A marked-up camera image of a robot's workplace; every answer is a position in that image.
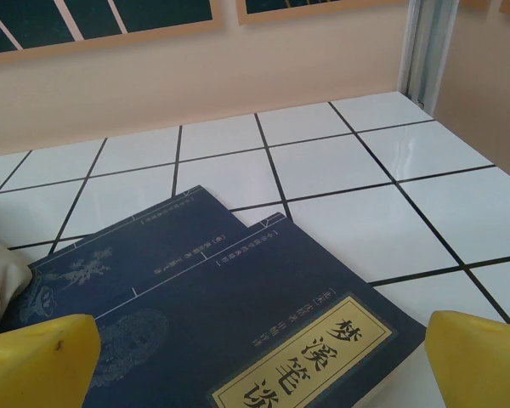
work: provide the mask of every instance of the yellow plastic piece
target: yellow plastic piece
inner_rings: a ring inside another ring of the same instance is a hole
[[[425,348],[447,408],[510,408],[510,325],[434,312]]]
[[[99,353],[85,314],[0,334],[0,407],[79,408]]]

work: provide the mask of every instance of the white tile floor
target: white tile floor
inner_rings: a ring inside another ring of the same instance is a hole
[[[510,178],[399,93],[0,156],[0,241],[30,262],[197,184],[245,224],[290,214],[424,324],[510,319]],[[423,350],[394,384],[370,406],[444,407]]]

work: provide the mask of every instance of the book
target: book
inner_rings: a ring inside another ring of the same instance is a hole
[[[8,306],[0,332],[132,298],[137,285],[204,260],[245,229],[201,186],[180,193],[29,265],[31,284]]]
[[[95,311],[85,407],[354,406],[425,327],[277,213]]]

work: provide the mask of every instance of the black grout line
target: black grout line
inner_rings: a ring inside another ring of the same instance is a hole
[[[493,167],[496,167],[496,165],[488,164],[487,166],[463,168],[462,170],[454,170],[452,172],[436,173],[436,174],[430,174],[428,176],[405,178],[404,180],[398,180],[398,183],[410,183],[411,181],[434,179],[436,177],[451,176],[452,174],[459,174],[459,173],[475,172],[476,170],[484,170],[486,168],[493,168]]]
[[[123,174],[123,173],[132,173],[132,172],[137,172],[137,171],[140,171],[140,170],[147,170],[148,168],[171,166],[173,164],[174,164],[174,162],[171,162],[171,163],[162,163],[162,164],[152,164],[151,166],[143,166],[143,167],[129,168],[128,170],[118,170],[116,172],[103,173],[103,174],[95,174],[94,176],[90,176],[89,178],[90,179],[97,179],[98,177],[113,176],[115,174]]]
[[[264,204],[255,204],[254,206],[238,207],[238,208],[234,208],[229,211],[231,213],[236,213],[238,211],[252,210],[254,208],[262,208],[262,207],[269,207],[269,206],[276,206],[278,204],[282,204],[282,202],[281,201],[265,202]]]
[[[405,126],[417,125],[419,123],[427,123],[427,122],[435,122],[435,120],[434,119],[430,119],[430,120],[420,121],[420,122],[404,123],[404,124],[401,124],[401,125],[393,125],[393,126],[387,126],[387,127],[377,127],[377,128],[374,128],[374,129],[362,130],[362,131],[360,131],[358,133],[374,132],[374,131],[377,131],[377,130],[390,129],[390,128],[402,128],[402,127],[405,127]],[[315,142],[317,140],[339,138],[339,137],[342,137],[342,136],[354,136],[354,134],[351,133],[351,132],[350,133],[333,134],[331,136],[322,136],[320,138],[312,138],[312,139],[305,139],[305,140],[296,140],[294,142],[272,144],[272,145],[269,145],[268,147],[270,149],[272,149],[272,148],[275,148],[275,147],[288,146],[288,145],[298,145],[298,144],[301,144],[301,143]],[[265,147],[255,147],[255,148],[252,148],[252,149],[236,150],[236,151],[231,151],[231,152],[228,152],[228,153],[219,153],[217,155],[195,157],[193,159],[177,160],[177,163],[196,162],[196,161],[199,161],[199,160],[212,159],[214,157],[230,156],[230,155],[236,155],[236,154],[239,154],[239,153],[247,153],[249,151],[256,151],[256,150],[263,150],[263,149],[265,149]],[[95,174],[95,175],[89,176],[89,178],[90,179],[96,179],[96,178],[99,178],[99,177],[112,176],[112,175],[115,175],[115,174],[123,174],[123,173],[137,172],[137,171],[140,171],[140,170],[147,170],[149,168],[172,166],[172,165],[176,165],[177,163],[176,163],[176,161],[172,161],[172,162],[169,162],[169,163],[154,164],[154,165],[151,165],[151,166],[129,168],[128,170],[119,170],[119,171],[116,171],[116,172],[103,173],[103,174]],[[416,177],[416,178],[407,178],[407,179],[404,179],[404,180],[400,180],[398,182],[399,183],[408,183],[408,182],[411,182],[411,181],[443,177],[443,176],[447,176],[447,175],[451,175],[451,174],[455,174],[455,173],[472,172],[472,171],[475,171],[475,170],[482,170],[482,169],[490,168],[490,167],[496,167],[496,165],[490,164],[490,165],[487,165],[487,166],[472,167],[472,168],[468,168],[468,169],[464,169],[464,170],[457,170],[457,171],[453,171],[453,172],[430,174],[428,176],[421,176],[421,177]],[[2,194],[2,193],[10,193],[10,192],[20,191],[20,190],[36,189],[38,187],[46,187],[46,186],[55,185],[55,184],[70,183],[72,181],[81,181],[81,180],[84,180],[84,179],[85,178],[70,178],[68,180],[55,181],[53,183],[37,184],[37,185],[31,185],[31,186],[28,186],[28,187],[20,187],[18,189],[11,189],[11,190],[0,190],[0,194]]]
[[[179,150],[181,149],[181,133],[183,131],[184,131],[183,125],[180,125],[178,130],[178,147],[176,149],[176,162],[174,163],[173,166],[172,197],[176,195],[176,188],[178,187]]]
[[[400,282],[406,282],[406,281],[414,281],[414,280],[421,279],[421,278],[428,278],[429,276],[449,274],[451,272],[458,272],[460,270],[463,270],[463,268],[461,266],[457,265],[457,266],[451,266],[449,268],[429,270],[427,272],[421,272],[418,274],[403,275],[403,276],[396,276],[394,278],[375,280],[373,282],[370,282],[370,285],[373,287],[391,285],[393,283],[400,283]]]
[[[474,263],[468,264],[467,267],[469,269],[482,268],[484,266],[504,264],[506,262],[510,262],[510,257],[502,257],[502,258],[489,259],[487,261],[474,262]]]
[[[13,169],[13,171],[9,174],[9,176],[3,181],[3,183],[0,184],[0,190],[2,189],[2,187],[4,185],[6,185],[6,183],[9,181],[9,179],[11,179],[11,177],[14,175],[14,173],[17,171],[17,169],[20,167],[21,164],[23,164],[23,162],[26,160],[26,158],[32,153],[32,150],[28,150],[28,152],[26,153],[25,157],[23,157],[20,161],[19,161],[19,164],[17,164],[17,166],[15,166],[15,168]]]
[[[90,236],[91,234],[85,234],[85,235],[76,235],[76,236],[69,236],[69,237],[66,237],[66,238],[60,238],[59,239],[59,242],[64,242],[64,241],[71,241],[71,240],[81,240],[82,238],[86,238],[88,236]],[[8,249],[10,251],[14,251],[16,249],[24,249],[24,248],[32,248],[32,247],[39,247],[40,245],[49,245],[49,244],[53,244],[54,243],[54,240],[49,240],[49,241],[40,241],[40,242],[32,242],[31,244],[24,244],[24,245],[18,245],[18,246],[11,246],[9,247]]]
[[[221,156],[230,156],[235,155],[238,153],[247,153],[248,151],[255,151],[255,150],[263,150],[264,147],[253,147],[251,149],[244,149],[244,150],[236,150],[236,151],[229,151],[227,153],[218,153],[217,155],[210,155],[210,156],[203,156],[203,157],[195,157],[194,159],[185,159],[180,160],[180,163],[188,163],[188,162],[197,162],[199,160],[205,160],[205,159],[213,159],[215,157],[221,157]]]
[[[420,125],[422,123],[430,123],[430,122],[436,122],[435,119],[427,119],[425,121],[419,121],[419,122],[410,122],[410,123],[403,123],[401,125],[392,125],[392,126],[384,126],[384,127],[376,127],[374,129],[366,129],[366,130],[360,130],[357,133],[367,133],[367,132],[377,132],[378,130],[386,130],[386,129],[394,129],[394,128],[402,128],[405,126],[411,126],[411,125]]]
[[[292,221],[291,211],[289,210],[289,206],[287,205],[286,195],[283,192],[283,188],[281,187],[280,177],[278,176],[278,171],[275,168],[274,160],[272,159],[272,154],[270,153],[269,144],[266,142],[266,137],[264,137],[264,130],[261,126],[261,121],[258,119],[258,114],[254,113],[255,121],[257,121],[258,131],[261,133],[261,139],[263,140],[264,150],[266,151],[266,156],[269,158],[270,168],[272,169],[272,173],[274,174],[275,185],[278,188],[278,192],[280,193],[281,203],[286,210],[286,216]]]
[[[482,292],[485,296],[485,298],[488,300],[489,303],[491,303],[491,306],[498,312],[499,315],[510,325],[510,316],[507,314],[507,312],[504,311],[504,309],[501,307],[501,305],[496,301],[496,299],[491,295],[490,291],[488,291],[484,285],[482,285],[482,282],[479,281],[479,279],[474,276],[472,271],[469,268],[465,268],[465,272],[467,273],[470,280],[473,282],[474,285],[479,289],[480,292]]]
[[[34,242],[32,244],[25,244],[25,245],[18,245],[18,246],[11,246],[8,248],[10,251],[14,251],[16,249],[25,249],[25,248],[32,248],[32,247],[39,247],[40,245],[48,245],[54,243],[54,240],[50,241],[40,241],[40,242]]]
[[[302,197],[290,198],[286,201],[287,202],[304,201],[304,200],[310,200],[312,198],[328,197],[328,196],[335,196],[337,194],[352,193],[354,191],[375,189],[376,187],[385,187],[386,185],[393,185],[393,183],[388,182],[388,183],[380,183],[380,184],[363,185],[361,187],[354,187],[353,189],[331,191],[329,193],[320,193],[320,194],[313,194],[313,195],[304,195]]]
[[[15,191],[22,191],[22,190],[30,190],[30,189],[37,189],[38,187],[47,187],[49,185],[55,185],[55,184],[64,184],[64,183],[71,183],[72,181],[81,181],[83,180],[83,177],[80,178],[71,178],[69,180],[62,180],[62,181],[54,181],[53,183],[45,183],[45,184],[37,184],[37,185],[31,185],[28,187],[19,187],[18,189],[11,189],[11,190],[1,190],[0,194],[4,193],[13,193]]]
[[[85,188],[85,185],[88,182],[89,176],[93,172],[94,166],[96,165],[96,161],[99,159],[100,153],[102,153],[102,150],[104,149],[105,146],[105,142],[107,140],[108,138],[105,138],[102,144],[100,145],[99,151],[96,153],[96,156],[94,157],[93,164],[91,164],[91,167],[88,169],[87,176],[85,176],[85,179],[83,180],[82,185],[79,188],[79,191],[77,192],[76,198],[74,198],[74,201],[71,203],[70,210],[68,210],[65,220],[62,222],[62,225],[60,226],[59,233],[57,234],[57,237],[54,239],[51,249],[49,249],[49,255],[52,254],[54,252],[54,249],[57,247],[57,244],[59,243],[60,240],[60,236],[64,232],[66,225],[68,224],[68,221],[70,220],[70,217],[74,212],[74,208],[76,208],[77,202],[79,201],[79,197],[81,196],[83,189]]]
[[[425,216],[425,214],[422,212],[422,210],[417,206],[417,204],[410,198],[410,196],[405,192],[405,190],[402,188],[402,186],[397,182],[397,180],[393,177],[393,175],[388,171],[388,169],[383,165],[383,163],[377,158],[377,156],[374,154],[374,152],[371,150],[370,147],[368,147],[368,144],[365,143],[365,141],[355,132],[353,127],[349,124],[349,122],[346,120],[345,117],[342,116],[340,111],[332,104],[332,102],[329,102],[329,105],[331,108],[337,113],[337,115],[342,119],[342,121],[346,124],[346,126],[351,130],[351,132],[355,135],[357,140],[359,140],[359,143],[363,145],[365,150],[369,155],[371,155],[372,159],[377,163],[377,165],[382,169],[384,173],[387,174],[391,182],[394,184],[394,186],[397,188],[397,190],[400,191],[400,194],[408,201],[408,203],[411,205],[411,207],[414,209],[414,211],[417,213],[417,215],[423,220],[423,222],[429,227],[429,229],[433,232],[434,236],[440,241],[440,243],[444,246],[444,248],[448,251],[448,253],[456,260],[456,262],[461,266],[461,268],[465,271],[467,276],[470,278],[472,283],[484,294],[485,298],[488,300],[489,303],[493,306],[493,308],[499,313],[499,315],[506,321],[508,324],[510,324],[510,316],[504,311],[504,309],[501,307],[501,305],[491,296],[489,291],[485,289],[485,287],[482,285],[482,283],[474,276],[474,274],[470,271],[470,269],[467,268],[467,265],[462,261],[462,259],[457,255],[457,253],[454,251],[454,249],[451,247],[451,245],[444,239],[444,237],[438,232],[438,230],[434,227],[434,225],[429,221],[429,219]]]
[[[294,142],[285,142],[285,143],[271,144],[271,145],[269,145],[269,148],[272,149],[274,147],[281,147],[281,146],[288,146],[288,145],[300,145],[301,143],[317,142],[318,140],[341,138],[342,136],[353,136],[353,134],[351,132],[349,132],[349,133],[333,134],[331,136],[321,136],[319,138],[312,138],[312,139],[305,139],[305,140],[295,140]]]
[[[65,238],[60,238],[59,241],[82,240],[83,238],[87,238],[90,235],[92,235],[92,234],[82,234],[82,235],[67,236]]]

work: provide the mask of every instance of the wall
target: wall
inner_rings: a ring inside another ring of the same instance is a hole
[[[510,174],[510,16],[460,7],[435,117]]]
[[[0,154],[395,90],[407,5],[0,65]]]

